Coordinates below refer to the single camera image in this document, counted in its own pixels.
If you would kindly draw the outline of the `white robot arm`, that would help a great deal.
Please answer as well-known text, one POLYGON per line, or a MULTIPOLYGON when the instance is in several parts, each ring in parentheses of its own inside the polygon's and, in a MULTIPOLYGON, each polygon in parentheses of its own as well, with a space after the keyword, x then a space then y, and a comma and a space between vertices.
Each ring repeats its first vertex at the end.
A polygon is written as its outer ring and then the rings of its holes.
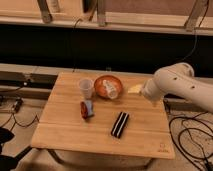
POLYGON ((194 69, 188 63, 177 63, 158 69, 143 84, 141 92, 152 102, 159 101, 167 94, 179 96, 213 113, 213 84, 196 80, 194 69))

